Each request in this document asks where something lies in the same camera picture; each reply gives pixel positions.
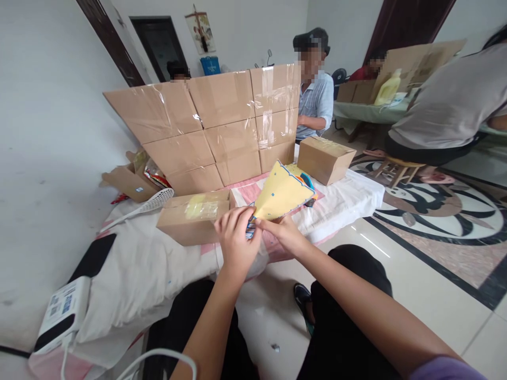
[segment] chair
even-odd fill
[[[380,167],[377,170],[371,172],[370,175],[373,176],[373,178],[377,178],[382,173],[393,175],[394,177],[391,183],[389,184],[389,187],[393,188],[398,186],[398,183],[406,178],[407,180],[405,181],[405,183],[408,184],[414,178],[419,168],[423,167],[424,165],[425,164],[402,161],[400,159],[388,155],[386,156],[382,165],[380,165]],[[411,172],[408,173],[408,175],[404,176],[405,172],[408,169],[411,169]]]
[[[337,69],[334,71],[333,75],[331,75],[331,78],[333,78],[334,82],[333,100],[336,100],[336,98],[338,97],[338,90],[340,89],[340,85],[349,80],[349,77],[347,77],[347,70]]]

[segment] patterned floor medallion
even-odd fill
[[[350,168],[367,175],[381,162],[361,155]],[[507,188],[450,174],[451,185],[394,188],[382,174],[384,202],[367,220],[493,310],[507,291]]]

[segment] door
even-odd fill
[[[144,86],[127,49],[98,0],[76,0],[130,87]]]
[[[185,56],[170,17],[131,17],[130,20],[160,82],[171,80],[168,64],[185,68],[188,72]]]

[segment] table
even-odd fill
[[[400,121],[405,115],[408,104],[409,100],[406,98],[398,105],[390,108],[378,107],[371,104],[343,103],[335,101],[333,105],[333,116],[371,124],[393,125]],[[346,131],[349,135],[351,135],[349,142],[352,142],[360,132],[360,129],[347,129]],[[479,131],[490,135],[507,137],[507,131],[490,128],[486,123],[481,124]]]
[[[297,161],[299,145],[295,149]],[[255,200],[268,175],[265,173],[229,186],[238,206]],[[316,180],[314,186],[319,195],[314,207],[294,210],[293,220],[316,245],[355,220],[371,216],[381,206],[384,194],[382,185],[351,170],[330,186]],[[131,200],[122,202],[107,220],[114,220],[137,207],[139,205]],[[116,233],[117,237],[104,266],[93,278],[89,307],[76,337],[77,345],[69,352],[68,363],[73,365],[68,367],[68,373],[73,368],[81,371],[73,378],[84,378],[90,368],[100,370],[114,366],[139,333],[168,315],[172,299],[183,287],[220,270],[223,257],[219,244],[179,245],[156,228],[159,213],[140,214],[106,232]],[[274,236],[265,232],[248,276],[259,275],[270,262],[288,259],[291,257]],[[31,357],[32,370],[60,368],[63,353],[58,350],[47,357]]]

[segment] plastic bottle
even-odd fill
[[[396,71],[387,80],[387,82],[382,85],[379,94],[375,99],[376,106],[382,106],[384,104],[389,104],[392,102],[396,95],[396,91],[398,91],[398,87],[400,87],[400,75],[401,69],[396,69]]]

